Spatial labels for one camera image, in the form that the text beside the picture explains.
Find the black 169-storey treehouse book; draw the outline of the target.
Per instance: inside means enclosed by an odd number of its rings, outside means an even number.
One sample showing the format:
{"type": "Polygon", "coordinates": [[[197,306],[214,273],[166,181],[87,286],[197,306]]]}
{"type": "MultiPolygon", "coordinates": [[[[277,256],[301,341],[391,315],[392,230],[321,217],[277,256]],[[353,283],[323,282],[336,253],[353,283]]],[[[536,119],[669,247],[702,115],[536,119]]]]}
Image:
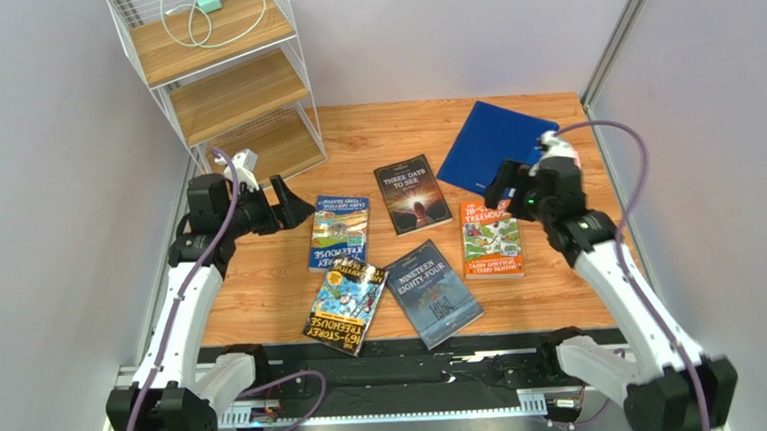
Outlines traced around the black 169-storey treehouse book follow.
{"type": "Polygon", "coordinates": [[[306,338],[350,356],[362,350],[388,271],[355,257],[332,261],[302,330],[306,338]]]}

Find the nineteen eighty-four book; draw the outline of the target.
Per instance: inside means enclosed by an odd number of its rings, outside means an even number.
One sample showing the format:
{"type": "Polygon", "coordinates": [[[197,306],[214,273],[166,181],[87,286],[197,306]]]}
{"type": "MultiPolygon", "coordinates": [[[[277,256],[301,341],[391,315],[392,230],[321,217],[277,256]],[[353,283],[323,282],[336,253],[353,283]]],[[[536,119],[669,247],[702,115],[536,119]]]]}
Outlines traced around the nineteen eighty-four book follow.
{"type": "Polygon", "coordinates": [[[433,241],[425,241],[386,270],[388,288],[429,351],[484,314],[433,241]]]}

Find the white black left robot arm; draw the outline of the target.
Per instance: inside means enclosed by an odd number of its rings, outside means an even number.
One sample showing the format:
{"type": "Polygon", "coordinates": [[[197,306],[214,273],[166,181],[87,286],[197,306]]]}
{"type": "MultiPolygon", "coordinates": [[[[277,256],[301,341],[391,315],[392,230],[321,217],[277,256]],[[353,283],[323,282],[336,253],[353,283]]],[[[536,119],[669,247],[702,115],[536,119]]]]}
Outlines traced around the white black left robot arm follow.
{"type": "Polygon", "coordinates": [[[168,251],[168,299],[144,358],[126,387],[106,402],[114,431],[218,431],[227,409],[254,384],[271,383],[259,345],[228,347],[204,375],[197,360],[209,312],[226,277],[238,238],[294,229],[315,211],[278,175],[277,204],[250,178],[203,174],[187,185],[189,210],[168,251]]]}

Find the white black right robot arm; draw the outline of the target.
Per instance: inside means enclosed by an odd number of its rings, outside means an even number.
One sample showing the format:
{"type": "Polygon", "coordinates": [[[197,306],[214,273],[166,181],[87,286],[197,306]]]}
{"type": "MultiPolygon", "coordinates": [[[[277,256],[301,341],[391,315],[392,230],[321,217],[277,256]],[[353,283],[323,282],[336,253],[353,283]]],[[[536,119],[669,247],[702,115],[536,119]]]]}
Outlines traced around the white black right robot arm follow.
{"type": "Polygon", "coordinates": [[[609,216],[586,206],[574,158],[536,165],[505,160],[485,189],[485,203],[541,224],[550,246],[601,298],[634,356],[616,355],[576,328],[557,330],[544,356],[553,373],[590,384],[620,406],[632,431],[703,431],[726,424],[738,373],[712,359],[647,288],[609,216]]]}

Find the blue 91-storey treehouse book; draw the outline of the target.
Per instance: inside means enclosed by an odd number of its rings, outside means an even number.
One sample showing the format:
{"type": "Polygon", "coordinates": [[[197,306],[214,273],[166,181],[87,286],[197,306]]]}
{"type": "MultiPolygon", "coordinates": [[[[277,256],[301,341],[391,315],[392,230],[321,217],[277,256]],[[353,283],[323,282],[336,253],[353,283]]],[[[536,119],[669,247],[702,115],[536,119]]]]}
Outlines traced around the blue 91-storey treehouse book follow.
{"type": "Polygon", "coordinates": [[[313,273],[326,271],[341,256],[366,261],[370,200],[357,196],[319,195],[307,261],[313,273]]]}

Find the blue file folder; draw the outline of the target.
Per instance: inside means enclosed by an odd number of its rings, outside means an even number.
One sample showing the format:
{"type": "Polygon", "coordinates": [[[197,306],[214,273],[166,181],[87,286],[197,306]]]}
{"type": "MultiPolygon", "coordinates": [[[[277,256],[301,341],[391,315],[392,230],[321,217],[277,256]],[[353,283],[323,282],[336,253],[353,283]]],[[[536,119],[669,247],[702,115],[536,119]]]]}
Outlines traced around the blue file folder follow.
{"type": "Polygon", "coordinates": [[[462,190],[484,194],[503,161],[537,162],[539,138],[558,129],[553,121],[478,101],[436,177],[462,190]]]}

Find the orange 78-storey treehouse book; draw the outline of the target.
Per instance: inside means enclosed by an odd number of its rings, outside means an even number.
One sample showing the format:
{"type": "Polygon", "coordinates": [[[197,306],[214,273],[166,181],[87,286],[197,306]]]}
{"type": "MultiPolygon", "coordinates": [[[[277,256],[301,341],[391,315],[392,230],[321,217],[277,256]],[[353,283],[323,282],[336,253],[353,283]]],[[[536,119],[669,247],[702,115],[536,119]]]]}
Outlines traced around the orange 78-storey treehouse book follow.
{"type": "Polygon", "coordinates": [[[524,277],[524,260],[517,219],[507,211],[509,199],[496,209],[482,201],[465,201],[459,206],[464,276],[468,279],[524,277]]]}

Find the three days to see book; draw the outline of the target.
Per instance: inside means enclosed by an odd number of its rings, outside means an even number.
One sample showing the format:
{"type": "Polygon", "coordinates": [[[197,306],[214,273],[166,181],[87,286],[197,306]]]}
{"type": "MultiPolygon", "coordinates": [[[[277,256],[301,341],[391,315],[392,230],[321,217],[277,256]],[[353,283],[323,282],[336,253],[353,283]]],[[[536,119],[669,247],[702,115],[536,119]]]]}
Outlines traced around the three days to see book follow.
{"type": "Polygon", "coordinates": [[[453,220],[425,154],[377,168],[374,177],[398,237],[453,220]]]}

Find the mint green charger block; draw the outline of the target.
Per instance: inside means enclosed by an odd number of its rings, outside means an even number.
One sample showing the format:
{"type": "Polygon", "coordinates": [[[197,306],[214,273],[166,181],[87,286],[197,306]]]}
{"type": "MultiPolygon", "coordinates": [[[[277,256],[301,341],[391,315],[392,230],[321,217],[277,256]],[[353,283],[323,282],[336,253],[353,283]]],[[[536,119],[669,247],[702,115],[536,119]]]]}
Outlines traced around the mint green charger block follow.
{"type": "Polygon", "coordinates": [[[222,8],[222,0],[195,0],[195,5],[203,14],[210,14],[222,8]]]}

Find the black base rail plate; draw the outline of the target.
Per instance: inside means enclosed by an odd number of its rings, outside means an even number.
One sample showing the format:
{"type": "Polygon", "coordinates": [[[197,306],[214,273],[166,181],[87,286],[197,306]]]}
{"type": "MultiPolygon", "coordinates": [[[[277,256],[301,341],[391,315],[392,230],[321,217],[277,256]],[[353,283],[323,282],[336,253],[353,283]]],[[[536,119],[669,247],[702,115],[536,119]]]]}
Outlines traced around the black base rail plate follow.
{"type": "Polygon", "coordinates": [[[416,338],[367,342],[359,356],[312,343],[266,347],[268,366],[252,401],[283,420],[436,415],[517,408],[519,395],[578,393],[583,383],[549,367],[547,332],[455,336],[429,351],[416,338]]]}

